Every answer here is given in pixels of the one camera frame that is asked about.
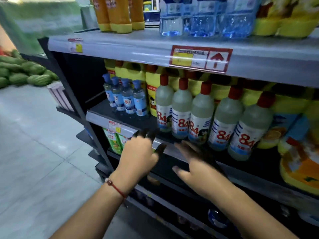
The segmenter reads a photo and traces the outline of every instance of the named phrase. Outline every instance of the green package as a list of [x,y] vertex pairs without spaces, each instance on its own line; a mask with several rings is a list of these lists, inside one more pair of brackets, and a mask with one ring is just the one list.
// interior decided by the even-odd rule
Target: green package
[[122,153],[122,147],[120,145],[120,142],[117,139],[116,133],[110,131],[109,129],[103,128],[106,138],[108,139],[108,142],[110,143],[110,146],[113,150],[113,152],[117,154]]
[[120,141],[122,149],[124,149],[124,145],[126,144],[126,142],[129,138],[127,138],[126,136],[123,136],[119,133],[117,133],[117,136],[118,136],[118,140]]

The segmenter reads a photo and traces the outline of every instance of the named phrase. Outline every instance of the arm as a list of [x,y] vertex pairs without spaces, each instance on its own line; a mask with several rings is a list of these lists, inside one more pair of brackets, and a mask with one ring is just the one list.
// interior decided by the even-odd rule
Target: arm
[[[136,132],[121,155],[116,170],[109,179],[125,195],[154,167],[165,145],[160,144],[153,153],[155,133]],[[112,187],[103,184],[100,189],[62,225],[50,239],[101,239],[113,216],[123,202],[123,197]]]
[[201,150],[190,142],[175,144],[189,163],[189,172],[173,170],[196,193],[210,200],[231,220],[241,234],[254,239],[296,239],[297,237],[233,185],[214,167],[202,161]]

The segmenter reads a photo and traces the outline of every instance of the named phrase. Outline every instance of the person's left hand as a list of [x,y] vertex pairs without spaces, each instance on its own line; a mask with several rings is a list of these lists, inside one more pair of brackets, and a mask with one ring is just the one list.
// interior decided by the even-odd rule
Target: person's left hand
[[120,163],[109,177],[124,194],[130,193],[140,179],[156,165],[159,156],[163,154],[166,148],[163,143],[153,153],[152,144],[156,133],[147,132],[147,130],[137,131],[126,142]]

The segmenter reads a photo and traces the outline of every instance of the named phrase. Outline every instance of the white bottle with red cap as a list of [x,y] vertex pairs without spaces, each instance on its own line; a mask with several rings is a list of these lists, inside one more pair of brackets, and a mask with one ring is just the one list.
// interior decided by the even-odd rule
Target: white bottle with red cap
[[227,148],[229,139],[243,113],[244,107],[239,101],[242,95],[242,88],[231,86],[228,97],[222,99],[217,106],[211,132],[208,138],[208,145],[215,151],[222,151]]
[[188,90],[188,79],[179,79],[179,89],[174,93],[172,101],[172,135],[178,139],[184,139],[188,135],[192,101],[192,93]]
[[229,155],[237,161],[249,159],[255,144],[267,132],[273,112],[269,109],[275,102],[275,94],[264,91],[257,104],[246,108],[235,128],[228,148]]
[[155,94],[157,126],[161,132],[170,132],[172,130],[173,95],[173,88],[168,85],[168,75],[161,75],[160,86]]
[[203,144],[207,140],[214,112],[214,100],[210,97],[212,84],[203,82],[200,93],[194,98],[190,115],[188,139]]

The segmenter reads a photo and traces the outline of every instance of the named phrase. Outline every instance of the orange bottle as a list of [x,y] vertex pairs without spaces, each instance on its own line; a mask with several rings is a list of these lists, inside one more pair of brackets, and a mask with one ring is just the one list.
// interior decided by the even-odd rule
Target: orange bottle
[[143,0],[129,0],[130,16],[133,30],[143,30],[145,28]]
[[92,0],[95,10],[96,19],[102,32],[111,31],[110,19],[106,8],[105,0]]
[[111,30],[118,33],[132,32],[129,14],[129,0],[105,0]]

